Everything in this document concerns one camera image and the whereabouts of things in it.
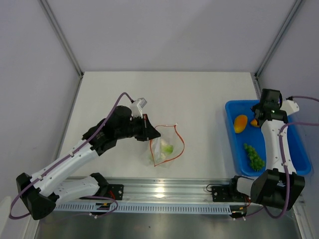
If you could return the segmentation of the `clear zip bag red zipper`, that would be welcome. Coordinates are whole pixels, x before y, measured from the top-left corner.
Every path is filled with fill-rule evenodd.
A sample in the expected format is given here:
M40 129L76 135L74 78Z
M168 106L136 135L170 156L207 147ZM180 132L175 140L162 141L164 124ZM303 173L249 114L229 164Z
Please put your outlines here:
M182 156L185 150L185 141L177 130L178 124L159 124L155 129L160 137L146 143L142 154L142 163L145 166L169 167L171 163Z

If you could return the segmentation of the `white cauliflower green leaves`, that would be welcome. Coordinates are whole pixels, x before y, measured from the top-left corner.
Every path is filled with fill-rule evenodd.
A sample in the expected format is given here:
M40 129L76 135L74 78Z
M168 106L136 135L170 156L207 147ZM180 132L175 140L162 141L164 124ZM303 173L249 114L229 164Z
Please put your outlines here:
M164 139L154 139L150 142L151 157L155 164L166 161L173 153L173 145L166 142Z

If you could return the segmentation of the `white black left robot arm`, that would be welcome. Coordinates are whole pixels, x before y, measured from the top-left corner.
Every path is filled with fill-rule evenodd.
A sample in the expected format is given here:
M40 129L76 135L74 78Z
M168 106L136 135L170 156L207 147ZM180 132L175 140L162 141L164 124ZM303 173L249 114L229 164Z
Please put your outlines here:
M137 141L149 141L160 136L147 114L134 116L128 107L113 107L105 119L83 134L68 154L37 173L20 174L16 178L18 196L34 220L45 218L56 206L75 199L115 201L109 193L109 183L100 173L72 182L65 179L115 147L120 139L133 137Z

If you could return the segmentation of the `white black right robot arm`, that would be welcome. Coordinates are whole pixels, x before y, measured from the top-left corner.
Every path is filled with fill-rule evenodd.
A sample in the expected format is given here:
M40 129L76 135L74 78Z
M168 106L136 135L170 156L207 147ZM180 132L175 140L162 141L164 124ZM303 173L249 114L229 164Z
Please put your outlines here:
M291 209L305 187L304 177L297 174L291 160L287 134L288 116L300 108L292 98L283 100L280 91L263 89L259 103L251 110L263 135L266 169L256 179L234 176L227 194L233 201L246 195L265 209L272 207L284 213Z

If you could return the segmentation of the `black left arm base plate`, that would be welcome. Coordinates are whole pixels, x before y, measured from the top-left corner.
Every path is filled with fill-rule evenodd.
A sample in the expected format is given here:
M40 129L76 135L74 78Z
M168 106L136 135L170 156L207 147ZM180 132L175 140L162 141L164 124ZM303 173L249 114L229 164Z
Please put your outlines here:
M124 185L123 184L109 184L107 186L103 186L100 189L98 185L92 185L90 187L96 188L96 193L92 196L96 197L108 197L115 200L122 200L124 193Z

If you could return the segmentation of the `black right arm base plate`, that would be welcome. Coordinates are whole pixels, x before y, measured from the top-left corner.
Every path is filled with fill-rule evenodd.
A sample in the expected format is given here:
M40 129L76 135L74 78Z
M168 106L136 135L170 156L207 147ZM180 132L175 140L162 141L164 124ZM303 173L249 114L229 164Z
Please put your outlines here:
M213 202L248 202L247 197L244 194L235 191L229 185L208 184L206 190L211 194Z

